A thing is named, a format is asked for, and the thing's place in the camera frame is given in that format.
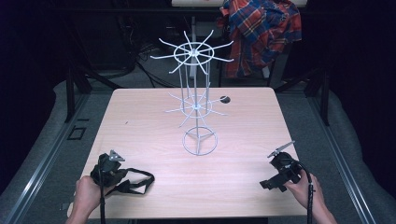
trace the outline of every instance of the white wire rack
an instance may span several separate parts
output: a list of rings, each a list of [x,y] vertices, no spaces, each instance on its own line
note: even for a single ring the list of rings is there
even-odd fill
[[[178,109],[168,110],[166,112],[181,111],[186,116],[186,118],[181,122],[179,127],[183,126],[188,119],[195,119],[195,126],[188,129],[183,136],[183,147],[191,154],[197,156],[209,154],[218,145],[218,137],[216,133],[206,125],[205,117],[210,113],[225,115],[213,110],[213,104],[222,99],[218,99],[215,101],[209,100],[210,62],[213,59],[226,63],[232,61],[216,57],[215,49],[228,47],[233,42],[217,47],[211,47],[206,44],[206,41],[210,38],[210,36],[212,36],[212,34],[213,31],[203,42],[190,42],[189,38],[186,35],[186,32],[184,32],[184,36],[186,37],[187,42],[179,46],[167,43],[160,39],[162,43],[175,49],[173,54],[160,57],[151,56],[151,58],[153,59],[165,59],[173,57],[177,61],[177,67],[169,73],[174,74],[176,71],[178,71],[180,78],[181,97],[177,97],[173,94],[170,95],[180,101],[180,107]],[[196,70],[198,67],[201,68],[202,72],[205,75],[205,91],[202,93],[198,93],[197,89]],[[189,68],[191,71],[190,77],[193,78],[194,83],[193,89],[190,88],[188,82]],[[186,80],[185,85],[183,85],[183,70]]]

